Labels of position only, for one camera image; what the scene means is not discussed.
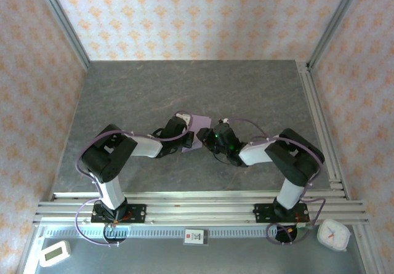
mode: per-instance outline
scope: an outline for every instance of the analog clock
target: analog clock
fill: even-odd
[[[334,251],[344,251],[350,235],[345,225],[336,220],[327,219],[319,227],[318,241]]]

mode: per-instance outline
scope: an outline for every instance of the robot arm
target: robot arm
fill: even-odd
[[[303,145],[313,152],[321,163],[324,162],[322,152],[292,129],[285,129],[270,140],[244,143],[239,141],[225,119],[219,121],[213,129],[201,129],[197,133],[197,138],[211,152],[226,155],[234,166],[247,167],[257,163],[273,162],[286,178],[273,203],[274,212],[281,219],[299,202],[308,181],[320,168],[309,152],[284,140]]]
[[[167,123],[146,137],[113,134],[95,142],[82,155],[81,161],[91,176],[97,179],[102,192],[101,208],[107,219],[120,220],[126,214],[127,199],[124,197],[118,174],[130,156],[162,158],[175,153],[180,147],[190,148],[194,133],[187,132],[179,139],[157,141],[176,137],[187,128],[190,117],[177,114]],[[120,131],[114,124],[99,133]]]

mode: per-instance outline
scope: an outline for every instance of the wall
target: wall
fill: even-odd
[[[85,72],[44,0],[0,0],[0,272],[47,197]]]
[[[355,0],[314,72],[352,197],[394,272],[394,0]]]
[[[340,0],[60,0],[92,60],[307,61]]]

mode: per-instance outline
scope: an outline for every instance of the label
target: label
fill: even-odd
[[[208,230],[185,229],[184,244],[208,244]]]

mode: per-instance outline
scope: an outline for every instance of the black bracket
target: black bracket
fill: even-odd
[[[287,216],[278,217],[272,203],[257,203],[253,213],[256,223],[309,223],[308,207],[305,203],[297,203]]]
[[[112,223],[113,220],[107,217],[106,210],[100,203],[94,204],[92,212],[92,223]],[[147,215],[146,204],[127,204],[124,219],[121,221],[125,224],[143,224]]]

